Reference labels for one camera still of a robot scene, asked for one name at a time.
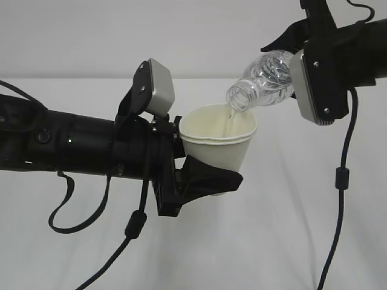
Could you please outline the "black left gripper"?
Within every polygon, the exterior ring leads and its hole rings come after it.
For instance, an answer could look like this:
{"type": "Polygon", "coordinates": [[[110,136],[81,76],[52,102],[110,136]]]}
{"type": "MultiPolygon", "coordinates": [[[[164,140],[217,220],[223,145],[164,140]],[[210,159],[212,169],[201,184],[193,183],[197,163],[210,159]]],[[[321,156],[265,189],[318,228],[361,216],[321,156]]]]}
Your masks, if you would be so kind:
{"type": "Polygon", "coordinates": [[[182,205],[210,195],[237,191],[240,173],[208,165],[188,155],[175,171],[175,160],[185,156],[178,115],[154,117],[117,116],[111,164],[113,175],[148,179],[152,183],[159,216],[176,217],[182,205]]]}

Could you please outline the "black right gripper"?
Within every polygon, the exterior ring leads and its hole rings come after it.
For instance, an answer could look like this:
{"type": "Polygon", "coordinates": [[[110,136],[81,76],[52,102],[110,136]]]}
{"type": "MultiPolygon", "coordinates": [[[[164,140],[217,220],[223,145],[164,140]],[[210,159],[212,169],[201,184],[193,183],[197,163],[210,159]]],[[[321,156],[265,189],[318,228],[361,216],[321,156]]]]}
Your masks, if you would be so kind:
{"type": "Polygon", "coordinates": [[[284,50],[296,54],[306,41],[326,37],[333,44],[333,59],[340,84],[346,89],[376,85],[371,62],[366,59],[366,38],[375,16],[375,9],[365,3],[348,1],[354,8],[369,11],[369,15],[344,27],[338,27],[326,1],[301,1],[307,19],[291,24],[277,39],[260,49],[262,53],[284,50]]]}

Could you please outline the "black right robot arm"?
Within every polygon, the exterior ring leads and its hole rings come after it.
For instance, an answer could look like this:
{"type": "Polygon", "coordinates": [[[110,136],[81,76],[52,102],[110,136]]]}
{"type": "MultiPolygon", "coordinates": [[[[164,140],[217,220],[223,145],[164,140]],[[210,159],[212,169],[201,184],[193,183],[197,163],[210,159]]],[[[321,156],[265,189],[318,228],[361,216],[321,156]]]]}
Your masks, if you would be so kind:
{"type": "Polygon", "coordinates": [[[374,20],[375,10],[348,1],[369,15],[338,27],[326,1],[301,1],[306,18],[291,24],[262,52],[303,51],[310,79],[332,82],[337,88],[374,86],[386,77],[386,19],[374,20]]]}

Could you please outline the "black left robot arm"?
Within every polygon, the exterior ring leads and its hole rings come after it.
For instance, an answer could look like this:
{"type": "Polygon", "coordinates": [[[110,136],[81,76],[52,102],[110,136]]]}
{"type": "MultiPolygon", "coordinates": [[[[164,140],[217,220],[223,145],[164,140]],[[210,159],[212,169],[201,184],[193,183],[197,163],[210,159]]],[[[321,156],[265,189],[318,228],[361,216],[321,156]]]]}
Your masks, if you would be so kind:
{"type": "Polygon", "coordinates": [[[186,153],[179,122],[179,117],[147,121],[134,114],[104,120],[1,95],[1,169],[148,177],[158,214],[176,217],[184,204],[234,192],[242,182],[237,170],[186,153]]]}

